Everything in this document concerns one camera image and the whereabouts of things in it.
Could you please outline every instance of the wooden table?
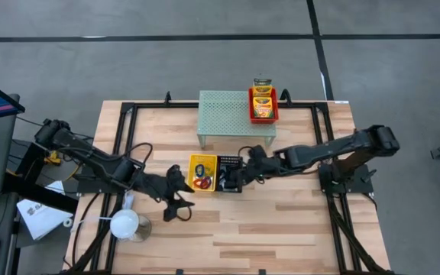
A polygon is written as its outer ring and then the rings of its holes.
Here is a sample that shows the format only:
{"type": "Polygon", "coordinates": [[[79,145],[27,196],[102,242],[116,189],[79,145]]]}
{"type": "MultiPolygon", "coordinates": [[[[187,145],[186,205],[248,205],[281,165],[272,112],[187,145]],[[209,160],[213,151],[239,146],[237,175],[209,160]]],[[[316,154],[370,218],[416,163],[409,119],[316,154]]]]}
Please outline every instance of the wooden table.
{"type": "MultiPolygon", "coordinates": [[[[94,145],[109,153],[121,103],[103,102],[99,116],[94,145]]],[[[335,138],[352,134],[350,105],[329,102],[328,106],[335,138]]],[[[139,110],[134,144],[154,144],[147,162],[148,173],[164,175],[167,168],[178,163],[186,176],[190,154],[235,155],[241,146],[263,143],[255,137],[211,137],[201,150],[196,137],[197,112],[195,108],[139,110]]],[[[312,116],[307,109],[280,109],[277,132],[268,152],[294,144],[315,144],[312,116]]],[[[125,147],[126,137],[125,129],[121,148],[125,147]]],[[[132,157],[141,160],[144,155],[145,149],[137,149],[132,157]]],[[[88,217],[99,216],[102,197],[94,202],[88,217]]],[[[77,219],[91,198],[80,198],[77,219]]],[[[118,243],[113,273],[175,273],[177,268],[186,274],[258,273],[259,269],[271,274],[338,273],[327,202],[316,174],[267,180],[264,185],[254,182],[242,194],[197,192],[186,194],[185,199],[196,204],[192,219],[163,222],[165,204],[137,193],[134,210],[152,221],[152,235],[142,243],[118,243]]],[[[356,194],[348,195],[348,200],[355,234],[374,260],[389,269],[374,205],[356,194]]],[[[84,223],[77,244],[78,256],[95,237],[97,226],[93,220],[84,223]]],[[[103,242],[99,269],[105,266],[108,238],[103,242]]],[[[343,239],[351,268],[347,241],[343,239]]],[[[66,253],[69,262],[73,240],[74,233],[66,253]]]]}

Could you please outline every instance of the concrete floor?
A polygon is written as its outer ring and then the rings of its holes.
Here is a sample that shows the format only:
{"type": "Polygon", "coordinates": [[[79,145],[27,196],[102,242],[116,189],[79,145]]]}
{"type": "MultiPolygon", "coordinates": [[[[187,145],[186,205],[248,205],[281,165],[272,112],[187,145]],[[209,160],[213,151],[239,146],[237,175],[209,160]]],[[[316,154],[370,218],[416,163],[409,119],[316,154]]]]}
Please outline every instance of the concrete floor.
{"type": "MultiPolygon", "coordinates": [[[[438,34],[440,2],[317,0],[322,34],[438,34]]],[[[0,37],[312,31],[297,0],[0,0],[0,37]]],[[[440,40],[324,41],[335,99],[356,125],[389,125],[401,144],[372,160],[378,215],[392,268],[440,274],[440,40]]],[[[102,100],[197,99],[274,79],[294,99],[324,99],[312,40],[0,43],[0,89],[19,93],[34,121],[59,118],[93,134],[102,100]]],[[[15,138],[37,129],[17,122],[15,138]]],[[[66,176],[72,167],[46,171],[66,176]]],[[[22,250],[20,274],[56,273],[69,233],[22,250]]]]}

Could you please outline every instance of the black cable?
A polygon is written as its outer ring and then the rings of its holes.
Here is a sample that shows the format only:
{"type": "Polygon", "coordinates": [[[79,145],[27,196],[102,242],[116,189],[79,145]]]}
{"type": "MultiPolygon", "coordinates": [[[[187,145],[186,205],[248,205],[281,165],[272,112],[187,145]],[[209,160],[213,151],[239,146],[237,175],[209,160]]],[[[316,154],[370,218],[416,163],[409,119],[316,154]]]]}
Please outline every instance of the black cable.
{"type": "MultiPolygon", "coordinates": [[[[115,160],[119,160],[120,158],[124,157],[128,153],[132,152],[134,149],[136,149],[136,148],[138,148],[140,146],[143,146],[143,145],[147,145],[147,146],[150,147],[150,150],[147,153],[147,155],[145,156],[144,161],[143,161],[143,163],[146,163],[147,160],[150,157],[150,154],[152,154],[152,150],[154,149],[154,146],[152,146],[152,144],[150,144],[148,142],[142,142],[142,143],[136,144],[132,148],[126,150],[123,154],[118,155],[116,157],[106,158],[106,157],[101,157],[101,156],[98,156],[98,155],[94,155],[94,157],[96,157],[96,158],[98,158],[100,160],[103,160],[103,161],[115,161],[115,160]]],[[[59,152],[68,151],[68,150],[80,151],[80,152],[86,153],[86,154],[88,154],[90,156],[93,153],[93,150],[86,150],[86,149],[82,149],[82,148],[79,148],[79,147],[63,147],[63,148],[57,149],[57,151],[59,151],[59,152]]]]}
{"type": "Polygon", "coordinates": [[[363,193],[365,197],[367,197],[373,204],[376,211],[378,211],[378,204],[376,204],[376,201],[373,199],[373,197],[368,193],[363,193]]]}
{"type": "Polygon", "coordinates": [[[17,163],[15,163],[13,160],[8,159],[9,162],[13,163],[14,165],[18,165],[17,163]]]}
{"type": "Polygon", "coordinates": [[[71,268],[71,265],[66,260],[66,256],[62,257],[62,260],[69,268],[71,268]]]}
{"type": "Polygon", "coordinates": [[[242,150],[243,150],[243,149],[247,149],[247,148],[249,148],[250,150],[253,149],[252,146],[242,146],[242,147],[238,150],[238,152],[237,152],[237,157],[241,157],[241,152],[242,152],[242,150]]]}
{"type": "Polygon", "coordinates": [[[257,177],[257,178],[255,178],[255,180],[257,181],[257,183],[259,183],[259,184],[265,184],[266,183],[266,181],[264,180],[264,178],[262,178],[262,177],[257,177]]]}
{"type": "MultiPolygon", "coordinates": [[[[17,116],[16,118],[17,118],[17,119],[21,119],[22,121],[28,122],[28,123],[33,124],[33,125],[36,125],[36,126],[40,126],[40,127],[43,127],[43,126],[44,126],[44,125],[42,125],[42,124],[40,124],[40,123],[33,122],[33,121],[29,121],[29,120],[27,120],[27,119],[25,119],[25,118],[20,118],[19,116],[17,116]]],[[[79,136],[85,137],[84,140],[87,140],[87,139],[93,139],[93,140],[94,140],[93,137],[90,137],[90,136],[88,136],[87,134],[78,134],[78,133],[74,133],[74,132],[71,132],[71,133],[73,133],[73,134],[75,134],[75,135],[79,135],[79,136]]]]}
{"type": "Polygon", "coordinates": [[[40,126],[40,127],[44,126],[44,125],[42,125],[42,124],[40,124],[40,123],[33,122],[33,121],[29,121],[29,120],[24,119],[24,118],[20,118],[19,116],[17,116],[16,118],[17,118],[17,119],[20,119],[20,120],[22,120],[22,121],[28,122],[28,123],[30,123],[30,124],[36,125],[36,126],[40,126]]]}
{"type": "Polygon", "coordinates": [[[62,159],[63,159],[65,162],[74,161],[74,159],[73,159],[72,157],[70,157],[70,156],[68,156],[68,155],[66,155],[66,154],[62,154],[62,159]]]}
{"type": "Polygon", "coordinates": [[[18,157],[18,156],[12,155],[12,154],[8,154],[8,156],[14,157],[15,159],[23,160],[23,157],[18,157]]]}
{"type": "MultiPolygon", "coordinates": [[[[180,199],[184,200],[183,197],[182,197],[177,191],[174,191],[174,192],[176,193],[176,195],[179,196],[180,199]]],[[[191,207],[188,206],[187,208],[188,208],[188,213],[189,213],[189,217],[188,217],[188,218],[183,218],[183,217],[180,217],[179,215],[176,215],[177,218],[178,218],[180,221],[187,222],[187,221],[189,221],[189,220],[191,219],[191,217],[193,216],[193,211],[191,211],[191,207]]]]}
{"type": "Polygon", "coordinates": [[[144,158],[144,161],[142,161],[142,163],[146,163],[147,160],[150,157],[150,154],[152,154],[152,150],[154,149],[154,146],[152,146],[152,144],[148,143],[148,142],[141,142],[139,144],[134,145],[132,148],[126,150],[122,155],[117,156],[115,158],[112,158],[110,161],[114,161],[114,160],[119,160],[121,157],[124,157],[126,155],[128,155],[130,152],[132,152],[134,149],[139,148],[140,146],[144,146],[147,145],[150,149],[149,152],[147,153],[147,155],[144,158]]]}
{"type": "Polygon", "coordinates": [[[11,140],[11,141],[13,141],[15,144],[17,144],[17,145],[20,145],[20,146],[23,146],[23,147],[26,147],[26,148],[28,148],[28,146],[27,145],[25,145],[25,144],[22,144],[22,143],[19,143],[19,142],[17,142],[16,140],[11,140]]]}
{"type": "Polygon", "coordinates": [[[77,238],[79,237],[79,231],[81,231],[81,225],[83,224],[82,221],[88,214],[89,208],[91,207],[92,203],[98,198],[100,193],[96,193],[95,196],[92,197],[92,199],[89,201],[88,205],[84,209],[84,212],[82,213],[81,220],[79,221],[79,225],[77,225],[76,235],[74,236],[74,244],[73,244],[73,266],[76,265],[76,244],[77,244],[77,238]]]}
{"type": "Polygon", "coordinates": [[[44,174],[44,173],[42,173],[42,172],[40,172],[40,175],[41,175],[41,176],[44,176],[44,177],[46,177],[46,178],[48,178],[49,180],[57,181],[57,180],[55,180],[53,177],[47,176],[46,174],[44,174]]]}
{"type": "Polygon", "coordinates": [[[73,133],[75,135],[78,135],[78,136],[81,136],[81,137],[84,137],[83,138],[84,140],[88,140],[88,139],[94,140],[95,139],[95,138],[93,138],[91,136],[88,136],[87,134],[78,134],[78,133],[74,133],[74,132],[71,132],[71,133],[73,133]]]}
{"type": "Polygon", "coordinates": [[[3,215],[1,216],[1,219],[0,219],[0,227],[1,227],[1,223],[2,223],[3,220],[5,219],[6,209],[7,209],[7,207],[8,207],[9,196],[11,196],[11,194],[8,194],[8,195],[6,196],[5,210],[3,210],[3,215]]]}

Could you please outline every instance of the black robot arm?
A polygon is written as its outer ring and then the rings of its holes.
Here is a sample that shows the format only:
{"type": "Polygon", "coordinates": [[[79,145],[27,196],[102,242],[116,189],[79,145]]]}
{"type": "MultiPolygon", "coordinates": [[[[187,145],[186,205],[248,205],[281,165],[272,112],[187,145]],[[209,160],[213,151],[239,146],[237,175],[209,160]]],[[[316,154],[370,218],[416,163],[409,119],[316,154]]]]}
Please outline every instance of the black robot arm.
{"type": "Polygon", "coordinates": [[[46,119],[44,126],[35,135],[35,143],[48,150],[58,150],[82,162],[106,183],[120,186],[124,191],[133,189],[147,194],[156,202],[166,202],[167,208],[163,216],[166,222],[177,217],[179,208],[194,205],[178,193],[194,193],[186,185],[178,165],[173,165],[165,177],[147,174],[144,172],[144,163],[127,157],[127,154],[112,156],[93,147],[89,142],[77,137],[65,121],[46,119]]]}
{"type": "Polygon", "coordinates": [[[231,173],[231,181],[246,185],[255,179],[303,174],[318,161],[329,160],[342,154],[354,152],[343,160],[330,164],[334,179],[343,180],[373,157],[394,155],[400,146],[390,128],[373,125],[352,135],[316,146],[295,145],[273,152],[267,157],[257,145],[249,150],[249,160],[240,170],[231,173]]]}

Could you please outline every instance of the yellow tray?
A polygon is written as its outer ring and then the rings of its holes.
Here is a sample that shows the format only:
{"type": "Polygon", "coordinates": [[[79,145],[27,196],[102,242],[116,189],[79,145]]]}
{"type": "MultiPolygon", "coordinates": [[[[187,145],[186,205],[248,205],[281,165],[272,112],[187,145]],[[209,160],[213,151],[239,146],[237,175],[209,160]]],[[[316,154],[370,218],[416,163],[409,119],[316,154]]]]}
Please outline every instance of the yellow tray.
{"type": "Polygon", "coordinates": [[[214,192],[217,177],[217,156],[192,154],[189,157],[188,185],[196,191],[214,192]],[[208,188],[201,188],[201,179],[210,177],[212,184],[208,188]]]}

